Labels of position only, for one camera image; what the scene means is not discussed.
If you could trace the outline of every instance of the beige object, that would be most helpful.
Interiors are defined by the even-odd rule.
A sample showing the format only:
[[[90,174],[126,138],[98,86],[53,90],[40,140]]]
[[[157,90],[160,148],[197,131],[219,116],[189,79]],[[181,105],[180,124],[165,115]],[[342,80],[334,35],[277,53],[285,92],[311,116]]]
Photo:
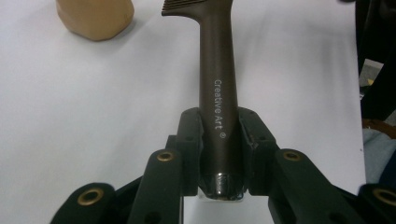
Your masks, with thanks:
[[[131,0],[56,0],[56,7],[68,30],[95,41],[114,37],[134,16]]]

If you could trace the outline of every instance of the black bracket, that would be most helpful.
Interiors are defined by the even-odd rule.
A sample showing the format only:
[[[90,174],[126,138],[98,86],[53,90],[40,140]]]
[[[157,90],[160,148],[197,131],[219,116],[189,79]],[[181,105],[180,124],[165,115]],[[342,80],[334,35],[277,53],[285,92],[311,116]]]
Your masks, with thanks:
[[[396,190],[364,185],[358,196],[333,186],[304,153],[279,149],[259,116],[239,108],[245,190],[269,197],[275,223],[396,223]],[[93,183],[77,189],[52,224],[183,222],[183,197],[195,196],[203,128],[198,108],[182,113],[177,135],[154,152],[144,175],[114,190]]]

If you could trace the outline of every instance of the hole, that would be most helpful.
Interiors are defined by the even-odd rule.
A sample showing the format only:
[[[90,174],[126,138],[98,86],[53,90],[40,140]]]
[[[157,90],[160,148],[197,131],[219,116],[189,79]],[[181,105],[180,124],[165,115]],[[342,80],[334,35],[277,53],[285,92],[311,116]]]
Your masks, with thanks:
[[[174,158],[174,155],[171,152],[163,152],[157,156],[157,160],[159,161],[171,161]]]
[[[150,212],[145,216],[145,224],[158,224],[161,221],[161,214],[158,212]]]
[[[293,151],[284,152],[283,157],[289,161],[299,161],[301,159],[300,155],[297,152]]]
[[[102,189],[88,189],[78,196],[78,204],[88,206],[97,203],[102,199],[103,195]]]
[[[330,213],[329,219],[333,223],[339,223],[339,224],[347,224],[348,223],[347,218],[341,213]]]
[[[374,196],[381,202],[396,206],[396,193],[387,189],[374,189]]]

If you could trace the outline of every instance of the white table surface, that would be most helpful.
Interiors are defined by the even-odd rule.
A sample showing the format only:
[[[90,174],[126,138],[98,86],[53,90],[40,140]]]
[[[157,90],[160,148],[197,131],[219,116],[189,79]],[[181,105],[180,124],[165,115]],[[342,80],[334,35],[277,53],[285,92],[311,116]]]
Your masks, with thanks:
[[[132,24],[91,42],[68,32],[55,1],[0,5],[0,218],[49,223],[91,182],[116,189],[198,106],[199,26],[134,0]],[[304,152],[356,193],[365,182],[354,5],[336,0],[235,0],[239,105],[280,147]],[[186,199],[185,223],[272,223],[265,197]]]

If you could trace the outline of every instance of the screw hole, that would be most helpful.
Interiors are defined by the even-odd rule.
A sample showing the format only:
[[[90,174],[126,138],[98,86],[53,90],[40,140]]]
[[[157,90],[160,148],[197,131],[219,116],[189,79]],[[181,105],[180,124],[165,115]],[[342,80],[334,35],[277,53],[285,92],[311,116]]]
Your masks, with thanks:
[[[171,161],[174,158],[174,155],[171,152],[163,152],[157,156],[157,160],[159,161]]]
[[[284,152],[283,157],[289,161],[299,161],[301,159],[300,155],[293,151]]]
[[[151,212],[145,216],[145,224],[158,224],[161,221],[161,214],[158,212]]]
[[[396,193],[387,189],[374,189],[373,194],[379,201],[396,206]]]
[[[78,204],[88,206],[97,203],[102,199],[103,195],[104,193],[102,189],[88,189],[78,196]]]

